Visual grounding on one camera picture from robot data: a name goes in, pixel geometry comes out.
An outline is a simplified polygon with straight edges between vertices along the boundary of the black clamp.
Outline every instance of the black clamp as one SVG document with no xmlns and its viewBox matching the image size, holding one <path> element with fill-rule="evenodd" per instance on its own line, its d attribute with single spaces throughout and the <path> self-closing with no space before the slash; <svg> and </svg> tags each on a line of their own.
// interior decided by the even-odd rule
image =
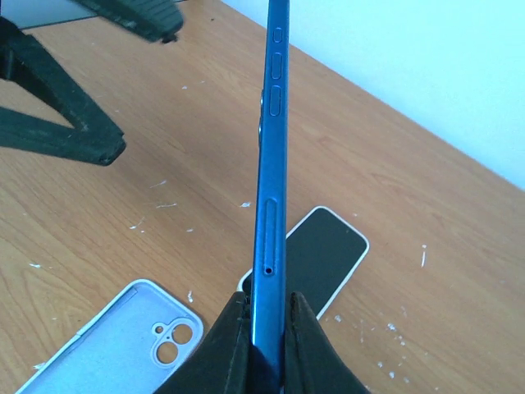
<svg viewBox="0 0 525 394">
<path fill-rule="evenodd" d="M 57 110 L 73 128 L 0 108 L 0 146 L 107 166 L 124 133 L 33 36 L 0 16 L 0 78 Z"/>
</svg>

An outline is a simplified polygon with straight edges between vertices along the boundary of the wooden table surface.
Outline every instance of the wooden table surface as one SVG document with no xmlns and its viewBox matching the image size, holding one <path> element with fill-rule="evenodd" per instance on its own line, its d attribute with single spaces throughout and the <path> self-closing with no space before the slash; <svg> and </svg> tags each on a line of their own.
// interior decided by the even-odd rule
<svg viewBox="0 0 525 394">
<path fill-rule="evenodd" d="M 209 328 L 251 266 L 254 206 L 240 205 L 256 193 L 265 30 L 219 2 L 181 8 L 166 46 L 95 19 L 33 30 L 128 148 L 110 167 L 0 149 L 2 393 L 136 278 L 192 291 Z M 371 243 L 322 318 L 342 359 L 372 393 L 522 393 L 524 193 L 290 56 L 288 228 L 324 204 Z M 62 121 L 0 91 L 4 107 Z"/>
</svg>

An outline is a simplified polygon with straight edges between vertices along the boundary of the phone case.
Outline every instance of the phone case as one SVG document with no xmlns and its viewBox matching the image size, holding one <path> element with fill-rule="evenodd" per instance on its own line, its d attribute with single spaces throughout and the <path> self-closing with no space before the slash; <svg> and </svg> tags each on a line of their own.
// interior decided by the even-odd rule
<svg viewBox="0 0 525 394">
<path fill-rule="evenodd" d="M 191 338 L 177 343 L 174 330 L 184 325 L 191 329 Z M 194 312 L 160 286 L 139 279 L 83 326 L 17 394 L 151 394 L 190 356 L 203 333 Z M 178 350 L 167 364 L 158 358 L 165 342 Z"/>
<path fill-rule="evenodd" d="M 366 236 L 363 235 L 362 232 L 360 232 L 357 228 L 352 226 L 350 223 L 348 223 L 346 220 L 344 220 L 340 215 L 335 213 L 332 209 L 318 205 L 317 207 L 313 208 L 307 215 L 302 218 L 288 233 L 286 234 L 286 238 L 288 238 L 291 234 L 293 234 L 310 216 L 312 216 L 317 210 L 323 209 L 333 215 L 335 218 L 340 220 L 342 223 L 344 223 L 345 226 L 347 226 L 352 232 L 354 232 L 357 236 L 362 238 L 364 241 L 366 247 L 364 251 L 361 253 L 359 258 L 357 259 L 355 265 L 348 271 L 345 277 L 342 278 L 340 285 L 337 287 L 337 289 L 332 293 L 331 297 L 327 300 L 327 302 L 324 304 L 323 308 L 317 313 L 317 320 L 321 318 L 321 316 L 326 312 L 330 304 L 333 302 L 333 300 L 337 297 L 341 289 L 345 286 L 345 284 L 348 282 L 348 280 L 352 277 L 357 267 L 361 264 L 365 256 L 367 255 L 368 251 L 370 250 L 370 243 L 368 242 L 368 239 Z M 243 291 L 243 283 L 244 281 L 250 276 L 253 269 L 250 269 L 243 277 L 239 280 L 239 283 L 237 285 L 237 291 Z"/>
</svg>

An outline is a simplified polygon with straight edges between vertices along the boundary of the black smartphone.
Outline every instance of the black smartphone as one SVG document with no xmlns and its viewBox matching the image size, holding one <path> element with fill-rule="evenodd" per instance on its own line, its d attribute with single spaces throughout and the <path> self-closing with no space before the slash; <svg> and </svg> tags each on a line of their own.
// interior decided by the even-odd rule
<svg viewBox="0 0 525 394">
<path fill-rule="evenodd" d="M 286 235 L 286 293 L 302 292 L 320 319 L 369 248 L 367 238 L 341 216 L 314 208 Z M 251 284 L 250 269 L 237 290 L 249 295 Z"/>
</svg>

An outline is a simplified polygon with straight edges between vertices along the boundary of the blue metal frame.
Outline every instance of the blue metal frame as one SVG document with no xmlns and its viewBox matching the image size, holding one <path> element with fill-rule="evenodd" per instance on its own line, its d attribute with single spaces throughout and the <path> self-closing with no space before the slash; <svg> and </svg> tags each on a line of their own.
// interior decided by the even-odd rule
<svg viewBox="0 0 525 394">
<path fill-rule="evenodd" d="M 259 126 L 251 340 L 254 375 L 281 385 L 285 335 L 286 162 L 290 0 L 270 0 Z M 279 392 L 279 387 L 272 389 Z"/>
</svg>

